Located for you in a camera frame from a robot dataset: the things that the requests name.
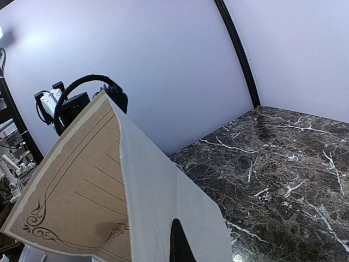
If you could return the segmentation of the beige ornate letter paper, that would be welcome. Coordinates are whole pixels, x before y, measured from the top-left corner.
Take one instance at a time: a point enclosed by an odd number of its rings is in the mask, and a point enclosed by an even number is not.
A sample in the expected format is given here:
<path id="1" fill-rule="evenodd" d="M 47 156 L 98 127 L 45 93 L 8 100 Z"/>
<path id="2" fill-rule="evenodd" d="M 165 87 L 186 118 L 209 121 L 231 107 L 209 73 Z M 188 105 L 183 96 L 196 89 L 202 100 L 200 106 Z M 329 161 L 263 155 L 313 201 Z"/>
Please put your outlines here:
<path id="1" fill-rule="evenodd" d="M 99 261 L 169 261 L 173 222 L 196 261 L 231 261 L 218 205 L 107 96 L 59 137 L 1 231 Z"/>

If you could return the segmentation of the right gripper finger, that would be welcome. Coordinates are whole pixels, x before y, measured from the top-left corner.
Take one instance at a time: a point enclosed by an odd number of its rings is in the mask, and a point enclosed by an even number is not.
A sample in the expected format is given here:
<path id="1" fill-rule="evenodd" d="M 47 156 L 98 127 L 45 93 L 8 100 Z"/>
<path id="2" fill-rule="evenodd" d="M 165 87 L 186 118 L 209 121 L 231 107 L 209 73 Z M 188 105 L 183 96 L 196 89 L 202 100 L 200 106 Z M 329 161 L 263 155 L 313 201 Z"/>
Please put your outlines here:
<path id="1" fill-rule="evenodd" d="M 178 218 L 171 225 L 170 262 L 196 262 Z"/>

